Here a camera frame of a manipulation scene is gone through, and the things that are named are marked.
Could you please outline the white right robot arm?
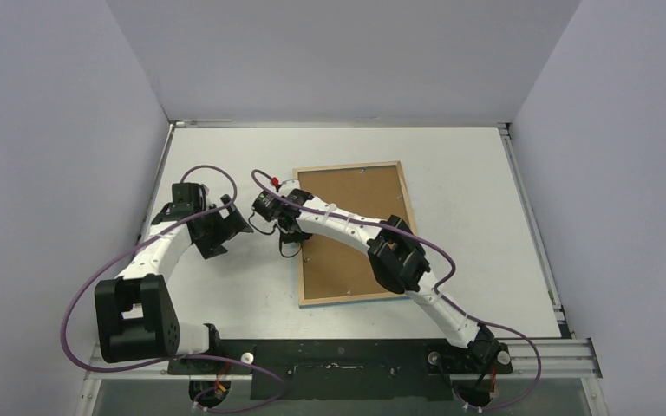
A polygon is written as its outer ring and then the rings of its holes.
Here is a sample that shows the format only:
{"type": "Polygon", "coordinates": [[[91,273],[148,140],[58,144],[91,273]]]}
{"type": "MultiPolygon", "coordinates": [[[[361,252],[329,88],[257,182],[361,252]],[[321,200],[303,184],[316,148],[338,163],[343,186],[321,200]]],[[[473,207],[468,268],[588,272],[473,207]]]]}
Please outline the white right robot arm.
{"type": "Polygon", "coordinates": [[[439,291],[421,240],[402,218],[359,216],[297,188],[284,196],[262,191],[252,209],[285,236],[323,236],[366,255],[378,284],[416,303],[456,347],[455,359],[464,370],[481,372],[511,364],[506,346],[492,331],[439,291]]]}

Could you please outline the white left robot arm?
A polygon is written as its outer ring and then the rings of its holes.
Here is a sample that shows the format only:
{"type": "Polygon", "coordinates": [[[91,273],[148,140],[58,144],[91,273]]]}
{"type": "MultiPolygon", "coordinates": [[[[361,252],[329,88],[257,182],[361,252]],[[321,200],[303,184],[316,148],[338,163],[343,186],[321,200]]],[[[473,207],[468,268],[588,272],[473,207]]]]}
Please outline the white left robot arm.
{"type": "Polygon", "coordinates": [[[190,355],[202,373],[224,361],[212,323],[182,322],[167,283],[183,254],[196,248],[205,260],[227,252],[225,242],[251,232],[230,195],[209,202],[198,183],[175,183],[172,199],[153,217],[144,247],[116,278],[99,281],[94,301],[101,356],[108,363],[190,355]]]}

